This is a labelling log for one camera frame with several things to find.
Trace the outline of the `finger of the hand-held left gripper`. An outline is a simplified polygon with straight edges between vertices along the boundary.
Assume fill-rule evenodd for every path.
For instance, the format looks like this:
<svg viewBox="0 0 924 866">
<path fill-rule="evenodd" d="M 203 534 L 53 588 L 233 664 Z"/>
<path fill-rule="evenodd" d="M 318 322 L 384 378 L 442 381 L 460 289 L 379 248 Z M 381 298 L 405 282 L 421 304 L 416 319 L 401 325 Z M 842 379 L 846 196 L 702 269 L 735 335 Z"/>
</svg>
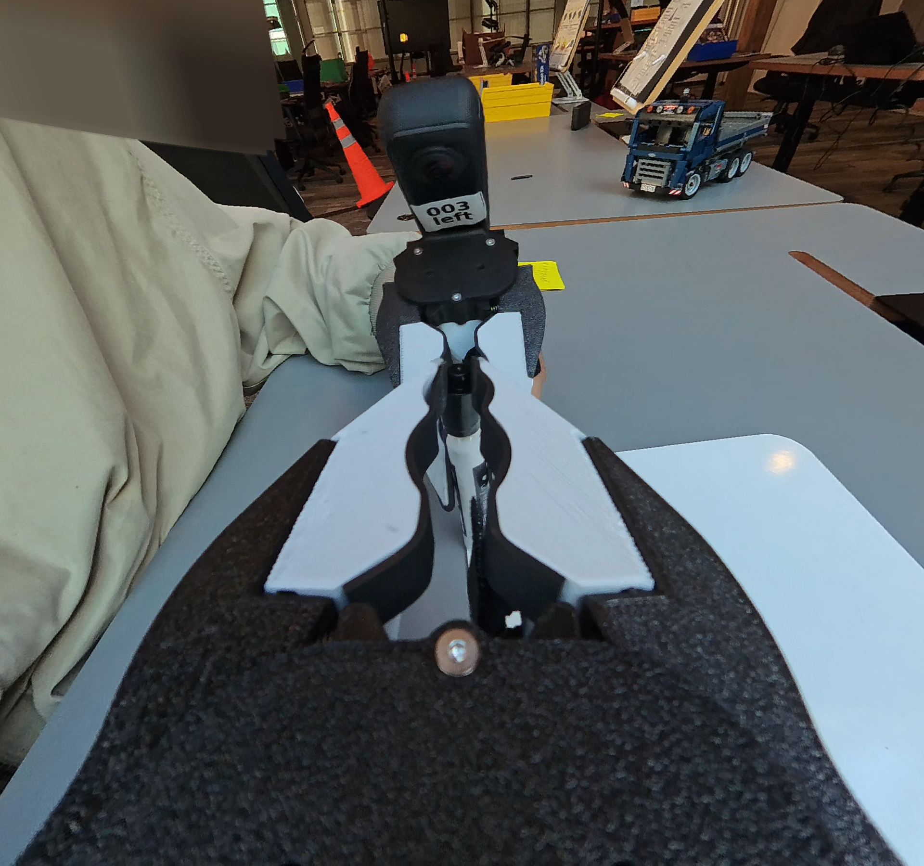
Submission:
<svg viewBox="0 0 924 866">
<path fill-rule="evenodd" d="M 520 313 L 496 313 L 475 330 L 479 355 L 503 375 L 525 375 L 525 347 Z"/>
<path fill-rule="evenodd" d="M 438 370 L 450 355 L 445 335 L 422 322 L 399 328 L 400 385 L 429 390 Z"/>
</svg>

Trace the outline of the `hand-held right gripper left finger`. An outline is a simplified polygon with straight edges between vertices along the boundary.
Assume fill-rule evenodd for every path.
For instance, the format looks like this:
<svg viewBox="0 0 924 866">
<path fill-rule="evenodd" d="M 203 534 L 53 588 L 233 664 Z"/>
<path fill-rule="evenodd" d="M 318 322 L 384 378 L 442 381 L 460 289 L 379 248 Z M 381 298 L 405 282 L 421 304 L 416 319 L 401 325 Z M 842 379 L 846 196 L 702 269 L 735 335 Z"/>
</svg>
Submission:
<svg viewBox="0 0 924 866">
<path fill-rule="evenodd" d="M 369 604 L 385 623 L 424 593 L 434 552 L 424 476 L 444 406 L 445 370 L 431 362 L 334 437 L 266 593 Z"/>
</svg>

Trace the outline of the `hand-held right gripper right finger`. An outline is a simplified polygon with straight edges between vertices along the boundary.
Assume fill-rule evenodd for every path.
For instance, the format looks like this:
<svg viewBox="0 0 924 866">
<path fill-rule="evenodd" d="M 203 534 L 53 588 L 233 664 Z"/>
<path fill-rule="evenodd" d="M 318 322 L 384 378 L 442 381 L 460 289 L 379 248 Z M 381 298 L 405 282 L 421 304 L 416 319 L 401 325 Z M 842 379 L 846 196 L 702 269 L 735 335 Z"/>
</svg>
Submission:
<svg viewBox="0 0 924 866">
<path fill-rule="evenodd" d="M 468 599 L 481 629 L 517 611 L 652 595 L 655 578 L 607 470 L 620 460 L 486 360 L 468 361 Z"/>
</svg>

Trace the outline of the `black marker cap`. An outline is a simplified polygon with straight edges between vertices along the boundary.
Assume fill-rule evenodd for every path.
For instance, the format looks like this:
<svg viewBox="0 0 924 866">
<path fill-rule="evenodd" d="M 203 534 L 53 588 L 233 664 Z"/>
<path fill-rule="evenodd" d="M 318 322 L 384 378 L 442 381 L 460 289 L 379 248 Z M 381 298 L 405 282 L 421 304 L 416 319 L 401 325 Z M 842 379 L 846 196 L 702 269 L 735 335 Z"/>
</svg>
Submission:
<svg viewBox="0 0 924 866">
<path fill-rule="evenodd" d="M 479 413 L 472 400 L 472 379 L 467 362 L 446 368 L 447 395 L 442 423 L 447 435 L 465 438 L 479 430 Z"/>
</svg>

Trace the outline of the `white dry-erase marker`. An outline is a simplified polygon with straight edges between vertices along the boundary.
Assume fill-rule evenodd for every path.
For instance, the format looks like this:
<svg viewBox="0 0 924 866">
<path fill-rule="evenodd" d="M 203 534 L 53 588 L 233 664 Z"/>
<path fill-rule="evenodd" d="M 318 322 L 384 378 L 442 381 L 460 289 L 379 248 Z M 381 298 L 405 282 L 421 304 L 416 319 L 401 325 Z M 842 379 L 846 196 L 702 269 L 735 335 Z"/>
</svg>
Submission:
<svg viewBox="0 0 924 866">
<path fill-rule="evenodd" d="M 481 431 L 445 435 L 444 510 L 460 514 L 468 569 L 482 543 L 487 518 L 491 470 L 481 452 Z"/>
</svg>

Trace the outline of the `small white dry-erase board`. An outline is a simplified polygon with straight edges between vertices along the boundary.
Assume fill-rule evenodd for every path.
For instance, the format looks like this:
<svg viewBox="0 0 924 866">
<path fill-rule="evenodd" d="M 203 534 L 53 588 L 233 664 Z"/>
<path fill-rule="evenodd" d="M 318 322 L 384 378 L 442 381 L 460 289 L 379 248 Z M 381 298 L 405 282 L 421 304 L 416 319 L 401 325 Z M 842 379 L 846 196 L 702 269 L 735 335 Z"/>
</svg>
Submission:
<svg viewBox="0 0 924 866">
<path fill-rule="evenodd" d="M 922 864 L 922 567 L 791 439 L 619 456 L 733 572 L 854 797 L 902 860 Z"/>
</svg>

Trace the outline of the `person's left forearm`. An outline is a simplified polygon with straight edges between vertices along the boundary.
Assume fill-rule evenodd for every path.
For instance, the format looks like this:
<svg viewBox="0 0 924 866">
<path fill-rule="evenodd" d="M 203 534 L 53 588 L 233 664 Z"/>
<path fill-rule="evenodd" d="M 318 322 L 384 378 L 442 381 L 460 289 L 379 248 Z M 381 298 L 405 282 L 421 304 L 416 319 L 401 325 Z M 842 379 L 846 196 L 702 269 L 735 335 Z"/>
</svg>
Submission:
<svg viewBox="0 0 924 866">
<path fill-rule="evenodd" d="M 394 259 L 417 232 L 352 236 L 326 219 L 302 223 L 256 207 L 222 211 L 250 238 L 234 299 L 245 387 L 305 353 L 364 375 L 384 367 L 372 325 Z"/>
</svg>

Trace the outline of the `wooden top desk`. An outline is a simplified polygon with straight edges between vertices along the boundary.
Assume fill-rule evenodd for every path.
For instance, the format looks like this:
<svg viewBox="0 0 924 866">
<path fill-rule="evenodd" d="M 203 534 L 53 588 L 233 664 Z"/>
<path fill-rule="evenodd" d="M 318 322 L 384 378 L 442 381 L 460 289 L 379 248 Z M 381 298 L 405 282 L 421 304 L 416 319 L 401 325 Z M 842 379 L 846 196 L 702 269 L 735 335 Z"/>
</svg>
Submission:
<svg viewBox="0 0 924 866">
<path fill-rule="evenodd" d="M 876 81 L 871 91 L 872 105 L 884 106 L 891 90 L 891 95 L 898 98 L 903 88 L 911 87 L 916 91 L 915 98 L 922 97 L 923 64 L 921 60 L 899 61 L 891 65 L 850 64 L 835 61 L 825 54 L 803 56 L 772 56 L 753 60 L 752 69 L 756 71 L 775 72 L 801 77 L 798 89 L 794 121 L 783 135 L 772 168 L 787 172 L 796 154 L 806 127 L 809 123 L 816 102 L 821 100 L 826 90 L 841 80 L 846 86 L 854 88 L 865 86 L 870 80 Z"/>
</svg>

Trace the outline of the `orange traffic cone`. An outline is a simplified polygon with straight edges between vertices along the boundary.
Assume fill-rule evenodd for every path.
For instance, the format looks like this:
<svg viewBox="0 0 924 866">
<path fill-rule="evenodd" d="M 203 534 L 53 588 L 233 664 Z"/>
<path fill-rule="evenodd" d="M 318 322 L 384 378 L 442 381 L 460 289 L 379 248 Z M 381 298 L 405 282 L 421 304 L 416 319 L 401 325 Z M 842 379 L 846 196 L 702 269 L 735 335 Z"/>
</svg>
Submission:
<svg viewBox="0 0 924 866">
<path fill-rule="evenodd" d="M 393 188 L 394 183 L 386 182 L 382 179 L 355 136 L 350 132 L 347 124 L 341 119 L 333 102 L 326 102 L 325 108 L 359 189 L 360 200 L 357 206 L 364 209 L 367 216 L 372 219 L 384 202 L 388 192 Z"/>
</svg>

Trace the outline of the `black office chair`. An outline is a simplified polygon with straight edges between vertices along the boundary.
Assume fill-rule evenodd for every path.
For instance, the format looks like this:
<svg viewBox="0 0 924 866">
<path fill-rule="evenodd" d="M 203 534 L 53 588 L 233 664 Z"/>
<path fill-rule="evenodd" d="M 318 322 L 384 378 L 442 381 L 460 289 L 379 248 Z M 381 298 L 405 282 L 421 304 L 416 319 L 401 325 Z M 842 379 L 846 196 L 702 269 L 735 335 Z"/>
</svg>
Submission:
<svg viewBox="0 0 924 866">
<path fill-rule="evenodd" d="M 308 174 L 312 176 L 314 168 L 319 167 L 331 173 L 336 183 L 343 183 L 345 170 L 341 161 L 344 157 L 321 91 L 321 58 L 316 53 L 308 53 L 305 48 L 301 68 L 305 119 L 302 134 L 310 167 Z"/>
</svg>

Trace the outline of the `black monitor on stand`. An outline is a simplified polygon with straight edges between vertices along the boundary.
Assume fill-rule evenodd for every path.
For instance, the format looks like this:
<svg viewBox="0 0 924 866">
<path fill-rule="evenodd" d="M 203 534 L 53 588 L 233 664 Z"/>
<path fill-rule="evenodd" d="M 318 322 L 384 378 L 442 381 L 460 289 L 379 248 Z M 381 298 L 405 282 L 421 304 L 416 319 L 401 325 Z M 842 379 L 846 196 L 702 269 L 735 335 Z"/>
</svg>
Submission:
<svg viewBox="0 0 924 866">
<path fill-rule="evenodd" d="M 385 0 L 378 5 L 388 23 L 384 40 L 391 53 L 428 56 L 435 77 L 452 71 L 448 0 Z"/>
</svg>

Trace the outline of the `blue toy truck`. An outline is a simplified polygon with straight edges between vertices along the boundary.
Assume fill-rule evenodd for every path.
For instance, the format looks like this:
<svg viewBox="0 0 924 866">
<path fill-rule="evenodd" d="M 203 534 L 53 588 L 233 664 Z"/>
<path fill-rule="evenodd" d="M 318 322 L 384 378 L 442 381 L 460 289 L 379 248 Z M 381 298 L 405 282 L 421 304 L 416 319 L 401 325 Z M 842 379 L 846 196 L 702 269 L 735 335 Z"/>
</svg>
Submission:
<svg viewBox="0 0 924 866">
<path fill-rule="evenodd" d="M 628 140 L 623 186 L 692 198 L 711 181 L 743 176 L 768 131 L 772 113 L 726 111 L 722 100 L 659 100 L 639 112 Z"/>
</svg>

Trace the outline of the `beige jacket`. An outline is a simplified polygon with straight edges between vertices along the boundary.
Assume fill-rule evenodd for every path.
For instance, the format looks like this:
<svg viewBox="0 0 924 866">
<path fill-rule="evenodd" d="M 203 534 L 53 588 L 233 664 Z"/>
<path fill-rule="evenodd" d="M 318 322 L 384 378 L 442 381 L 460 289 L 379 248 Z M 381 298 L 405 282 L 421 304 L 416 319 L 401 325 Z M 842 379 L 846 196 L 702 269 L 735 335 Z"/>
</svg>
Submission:
<svg viewBox="0 0 924 866">
<path fill-rule="evenodd" d="M 20 763 L 273 361 L 298 222 L 139 142 L 2 121 L 2 764 Z"/>
</svg>

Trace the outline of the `leaning display board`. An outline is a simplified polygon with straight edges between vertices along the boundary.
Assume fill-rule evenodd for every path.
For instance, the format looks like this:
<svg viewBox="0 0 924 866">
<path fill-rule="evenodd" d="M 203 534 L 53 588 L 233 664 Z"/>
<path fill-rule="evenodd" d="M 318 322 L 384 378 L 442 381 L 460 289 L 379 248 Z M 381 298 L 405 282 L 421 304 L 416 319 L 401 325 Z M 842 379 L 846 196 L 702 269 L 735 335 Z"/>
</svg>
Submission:
<svg viewBox="0 0 924 866">
<path fill-rule="evenodd" d="M 583 36 L 591 0 L 567 0 L 560 18 L 549 57 L 550 72 L 567 72 Z"/>
<path fill-rule="evenodd" d="M 629 113 L 656 101 L 724 0 L 672 0 L 611 96 Z"/>
</svg>

